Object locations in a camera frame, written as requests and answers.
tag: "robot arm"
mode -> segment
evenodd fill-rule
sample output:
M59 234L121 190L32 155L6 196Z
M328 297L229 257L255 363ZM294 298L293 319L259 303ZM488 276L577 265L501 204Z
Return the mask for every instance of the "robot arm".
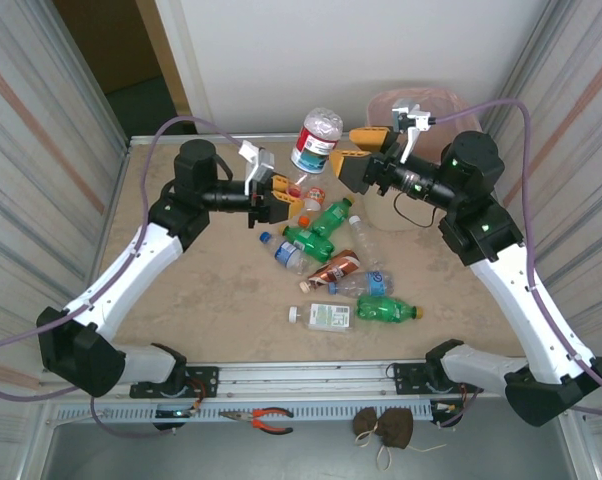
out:
M444 241L492 293L526 355L525 360L501 357L450 340L426 355L429 381L439 390L469 383L502 395L526 422L542 425L598 385L558 341L530 293L523 237L491 195L504 170L497 146L489 135L463 132L444 149L437 166L412 155L418 132L436 120L405 101L395 105L393 118L394 131L351 132L350 139L367 151L333 152L336 176L353 192L365 193L376 184L377 193L385 195L392 187L444 210L439 224ZM407 142L399 142L400 133L407 133ZM602 377L602 357L595 357L568 326L536 272L535 279L560 330Z
M162 345L131 347L111 341L139 297L207 227L210 211L245 212L252 228L255 222L278 223L301 210L303 202L284 193L287 179L273 172L272 154L247 142L240 154L248 161L245 181L232 179L212 143L192 140L181 146L174 160L175 178L150 208L142 244L138 243L139 228L121 255L83 294L63 311L48 307L39 316L37 326L43 326L88 306L61 327L39 335L45 368L95 397L117 383L160 384L168 395L183 388L186 359L179 353ZM218 165L227 179L218 178ZM113 279L131 254L135 258L125 272L90 303L94 292Z

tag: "green soda bottle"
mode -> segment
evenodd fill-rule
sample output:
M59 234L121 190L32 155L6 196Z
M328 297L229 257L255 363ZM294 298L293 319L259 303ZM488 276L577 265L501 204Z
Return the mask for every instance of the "green soda bottle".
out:
M281 235L299 250L302 250L321 263L330 260L332 252L334 252L334 245L332 245L330 240L321 238L316 233L301 227L285 226L281 229Z
M390 297L362 295L357 301L357 316L364 320L401 323L408 318L421 318L423 309Z
M320 237L328 238L348 218L348 213L353 203L354 197L346 197L340 202L334 202L319 218L312 222L310 231Z

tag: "doorway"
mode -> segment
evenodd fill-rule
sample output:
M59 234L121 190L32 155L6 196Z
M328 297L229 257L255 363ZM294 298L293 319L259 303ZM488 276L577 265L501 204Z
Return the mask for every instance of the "doorway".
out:
M53 4L128 139L154 135L166 120L177 115L163 63L146 28L152 21L165 35L153 0L53 0ZM140 8L145 9L145 17ZM186 123L173 125L166 132L193 133L194 124Z

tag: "trash bin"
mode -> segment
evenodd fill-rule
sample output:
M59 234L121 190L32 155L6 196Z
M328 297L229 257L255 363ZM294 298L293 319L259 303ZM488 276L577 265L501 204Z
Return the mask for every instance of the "trash bin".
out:
M421 110L438 117L468 108L468 104L457 95L443 88L403 88L380 93L368 104L368 126L392 125L392 105L400 98L409 98L421 106ZM454 122L435 125L427 132L421 132L413 153L430 162L441 162L441 150L452 142L454 137L466 130L481 131L479 121L474 115L467 115ZM384 197L377 195L372 187L363 197L363 205L369 222L381 230L401 231L418 229L416 225L401 218L394 211L392 203L398 192L389 190ZM397 208L413 221L427 225L432 218L432 207L425 202L412 200L401 195ZM443 216L437 211L434 225Z

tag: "pliers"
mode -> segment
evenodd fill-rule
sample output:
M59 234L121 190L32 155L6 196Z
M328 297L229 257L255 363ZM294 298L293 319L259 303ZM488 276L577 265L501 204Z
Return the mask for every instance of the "pliers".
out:
M259 430L269 433L270 435L287 435L288 433L292 433L291 427L271 427L270 425L266 425L262 421L258 420L259 417L263 417L264 415L285 415L286 417L294 418L294 413L284 408L270 407L263 410L252 410L252 413L238 411L221 412L219 415L240 422L252 422L253 428L258 428Z

